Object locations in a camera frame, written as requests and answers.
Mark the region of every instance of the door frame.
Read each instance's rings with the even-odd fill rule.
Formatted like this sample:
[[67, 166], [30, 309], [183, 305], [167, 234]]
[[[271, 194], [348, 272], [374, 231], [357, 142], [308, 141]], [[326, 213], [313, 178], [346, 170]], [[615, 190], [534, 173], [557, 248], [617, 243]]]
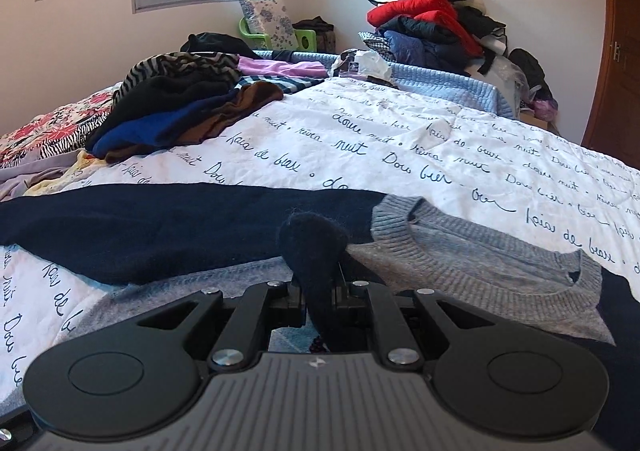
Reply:
[[600, 114], [604, 111], [604, 98], [607, 89], [607, 82], [609, 81], [609, 70], [611, 69], [611, 62], [613, 59], [613, 33], [614, 33], [614, 18], [615, 18], [615, 0], [607, 0], [605, 10], [605, 25], [604, 25], [604, 40], [602, 42], [602, 58], [600, 59], [600, 73], [598, 74], [598, 83], [596, 85], [596, 92], [593, 97], [593, 105], [591, 105], [591, 113], [589, 114], [589, 122], [587, 123], [587, 129], [584, 132], [582, 138], [582, 145], [585, 148], [591, 147], [591, 141], [593, 139], [593, 133], [598, 124]]

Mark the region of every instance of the floral pillow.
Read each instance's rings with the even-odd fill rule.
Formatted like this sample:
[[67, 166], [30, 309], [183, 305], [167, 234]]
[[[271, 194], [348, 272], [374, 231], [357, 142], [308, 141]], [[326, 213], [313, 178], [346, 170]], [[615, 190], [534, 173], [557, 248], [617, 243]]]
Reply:
[[283, 0], [240, 0], [252, 34], [268, 34], [274, 50], [296, 50], [298, 39]]

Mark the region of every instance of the brown door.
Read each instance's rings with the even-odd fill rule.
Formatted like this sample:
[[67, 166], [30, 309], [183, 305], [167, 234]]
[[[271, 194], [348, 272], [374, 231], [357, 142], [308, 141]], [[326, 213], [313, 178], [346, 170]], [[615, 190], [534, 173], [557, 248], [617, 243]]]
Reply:
[[582, 144], [640, 169], [640, 0], [607, 0], [600, 79]]

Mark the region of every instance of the red puffer jacket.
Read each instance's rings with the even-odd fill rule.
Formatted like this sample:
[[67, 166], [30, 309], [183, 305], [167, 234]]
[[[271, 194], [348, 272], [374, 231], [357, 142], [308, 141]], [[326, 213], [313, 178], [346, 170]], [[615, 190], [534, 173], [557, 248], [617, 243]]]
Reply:
[[448, 0], [397, 0], [389, 2], [371, 9], [367, 13], [367, 21], [378, 28], [400, 14], [416, 20], [434, 22], [448, 28], [460, 38], [460, 42], [470, 56], [482, 57], [482, 47], [458, 23], [456, 9]]

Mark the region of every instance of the green plastic chair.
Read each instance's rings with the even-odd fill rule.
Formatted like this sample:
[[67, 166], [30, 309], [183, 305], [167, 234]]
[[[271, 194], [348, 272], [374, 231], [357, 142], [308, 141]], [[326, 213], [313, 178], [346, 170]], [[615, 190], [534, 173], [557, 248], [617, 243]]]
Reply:
[[[271, 46], [271, 38], [268, 34], [251, 34], [246, 20], [243, 18], [239, 24], [240, 36], [249, 46], [252, 44], [257, 48], [264, 50], [273, 50]], [[298, 48], [296, 52], [318, 52], [318, 40], [316, 40], [316, 32], [314, 30], [295, 29], [296, 38], [298, 40]]]

